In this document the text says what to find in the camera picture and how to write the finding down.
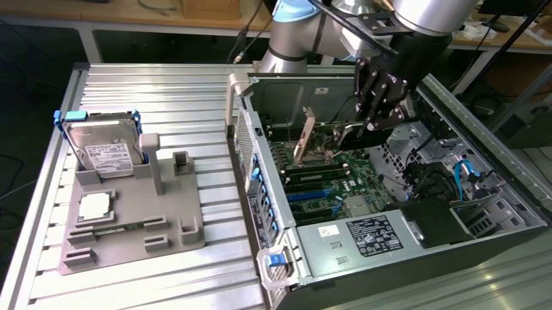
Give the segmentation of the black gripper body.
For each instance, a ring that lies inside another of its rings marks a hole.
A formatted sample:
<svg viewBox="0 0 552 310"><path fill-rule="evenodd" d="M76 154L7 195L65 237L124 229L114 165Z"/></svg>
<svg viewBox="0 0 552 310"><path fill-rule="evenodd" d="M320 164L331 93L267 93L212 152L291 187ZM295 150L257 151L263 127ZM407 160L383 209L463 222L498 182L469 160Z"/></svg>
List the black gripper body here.
<svg viewBox="0 0 552 310"><path fill-rule="evenodd" d="M426 77L451 41L451 34L429 36L419 32L395 35L390 47L398 52L394 57L371 57L371 63L399 80L407 81L407 90L414 90Z"/></svg>

